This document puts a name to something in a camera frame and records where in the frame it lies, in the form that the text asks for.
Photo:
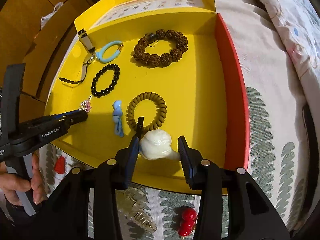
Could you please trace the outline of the person's left hand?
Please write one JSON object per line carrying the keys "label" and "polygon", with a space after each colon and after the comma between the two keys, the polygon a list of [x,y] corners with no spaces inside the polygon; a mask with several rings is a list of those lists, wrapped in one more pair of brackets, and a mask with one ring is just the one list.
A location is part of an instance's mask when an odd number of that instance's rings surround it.
{"label": "person's left hand", "polygon": [[43,187],[43,180],[39,170],[39,156],[38,151],[32,156],[32,173],[31,181],[24,180],[15,174],[9,174],[4,162],[1,162],[1,190],[4,192],[7,200],[13,204],[22,206],[16,191],[27,192],[33,190],[33,202],[38,205],[47,199],[46,192]]}

